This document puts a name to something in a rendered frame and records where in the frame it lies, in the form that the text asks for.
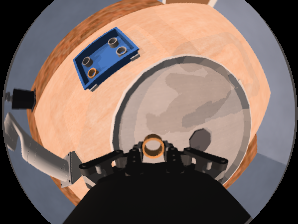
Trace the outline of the bronze bushing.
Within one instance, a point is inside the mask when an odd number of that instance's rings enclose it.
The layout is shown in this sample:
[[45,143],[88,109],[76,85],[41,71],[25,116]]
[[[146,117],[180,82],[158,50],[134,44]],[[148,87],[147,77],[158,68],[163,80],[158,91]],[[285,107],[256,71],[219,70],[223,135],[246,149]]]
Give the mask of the bronze bushing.
[[[160,147],[156,150],[150,150],[146,147],[146,143],[148,141],[151,141],[151,140],[156,140],[156,141],[159,141],[161,143]],[[164,152],[164,144],[163,144],[163,141],[162,141],[162,138],[157,135],[157,134],[150,134],[150,135],[147,135],[143,141],[143,154],[146,156],[146,157],[149,157],[149,158],[158,158],[160,157],[163,152]]]
[[[95,72],[95,74],[93,75],[94,72]],[[92,78],[94,78],[98,73],[99,73],[98,70],[96,70],[95,68],[91,68],[91,69],[89,70],[89,72],[88,72],[88,77],[92,79]],[[93,76],[92,76],[92,75],[93,75]]]

